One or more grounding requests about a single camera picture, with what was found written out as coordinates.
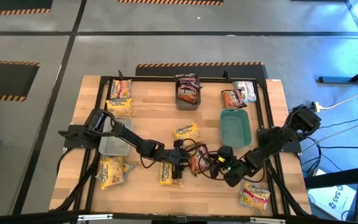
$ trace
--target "wooden table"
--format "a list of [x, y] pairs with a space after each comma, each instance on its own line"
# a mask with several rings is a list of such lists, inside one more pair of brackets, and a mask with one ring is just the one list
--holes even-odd
[[[83, 124], [94, 108], [100, 76], [86, 75], [83, 78], [72, 122]], [[132, 84], [132, 120], [133, 132], [145, 139], [154, 139], [173, 147], [172, 131], [195, 122], [210, 151], [221, 146], [219, 116], [224, 108], [221, 90], [233, 89], [231, 83], [202, 83], [202, 103], [196, 111], [178, 111], [175, 107], [174, 82], [133, 82]], [[280, 80], [267, 80], [273, 121], [281, 126], [288, 114], [282, 83]], [[267, 125], [262, 89], [261, 96], [264, 124]], [[105, 99], [107, 86], [104, 88]], [[256, 130], [259, 128], [256, 104], [248, 103], [248, 112], [252, 131], [252, 143], [242, 149], [235, 149], [237, 156], [257, 147]], [[84, 149], [74, 149], [60, 165], [53, 191], [50, 208], [56, 208], [78, 182]], [[310, 206], [303, 182], [299, 159], [294, 154], [281, 153], [285, 183], [295, 200], [310, 213]], [[183, 172], [184, 188], [161, 186], [158, 182], [160, 164], [144, 169], [135, 149], [124, 160], [135, 167], [123, 185], [114, 185], [106, 190], [100, 189], [97, 180], [94, 188], [92, 212], [109, 213], [158, 213], [178, 215], [259, 215], [255, 210], [239, 205], [241, 185], [229, 187], [223, 181], [207, 179], [202, 175], [193, 176], [190, 170]], [[262, 171], [252, 179], [258, 180]], [[268, 188], [267, 178], [261, 186]], [[283, 213], [280, 191], [276, 188], [278, 210]], [[80, 208], [85, 207], [86, 185], [81, 198]], [[269, 204], [266, 215], [271, 216]]]

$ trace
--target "black floor mat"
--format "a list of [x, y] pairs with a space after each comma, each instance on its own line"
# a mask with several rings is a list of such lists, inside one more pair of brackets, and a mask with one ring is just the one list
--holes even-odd
[[0, 100], [24, 101], [39, 66], [37, 62], [0, 61]]
[[191, 4], [203, 6], [222, 6], [223, 0], [118, 0], [120, 3], [146, 4]]
[[47, 13], [53, 0], [0, 0], [0, 16]]
[[170, 77], [178, 74], [196, 73], [200, 77], [222, 77], [227, 71], [232, 78], [266, 79], [263, 62], [210, 62], [210, 63], [153, 63], [140, 64], [137, 76]]

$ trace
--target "concrete floor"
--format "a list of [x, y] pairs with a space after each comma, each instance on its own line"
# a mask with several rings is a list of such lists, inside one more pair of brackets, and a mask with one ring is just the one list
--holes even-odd
[[[52, 12], [0, 17], [0, 30], [71, 31], [80, 0], [54, 0]], [[358, 0], [352, 0], [358, 15]], [[227, 0], [223, 7], [118, 4], [88, 1], [80, 31], [285, 31], [357, 32], [342, 2]], [[67, 36], [0, 36], [0, 60], [40, 62], [23, 103], [0, 102], [0, 215], [11, 212], [30, 151], [56, 79]], [[218, 37], [218, 36], [81, 36], [75, 39], [45, 142], [23, 209], [48, 210], [63, 138], [57, 131], [71, 121], [83, 75], [134, 75], [138, 63], [263, 61], [269, 78], [283, 80], [288, 107], [318, 101], [324, 106], [358, 93], [358, 86], [320, 85], [316, 78], [351, 77], [358, 72], [358, 37]], [[358, 98], [319, 114], [329, 125], [358, 118]], [[350, 125], [322, 129], [321, 139]], [[302, 142], [303, 148], [310, 144]], [[358, 128], [321, 145], [358, 146]], [[310, 149], [301, 157], [316, 156]], [[358, 167], [358, 150], [327, 149], [342, 169]], [[323, 159], [322, 169], [336, 172]]]

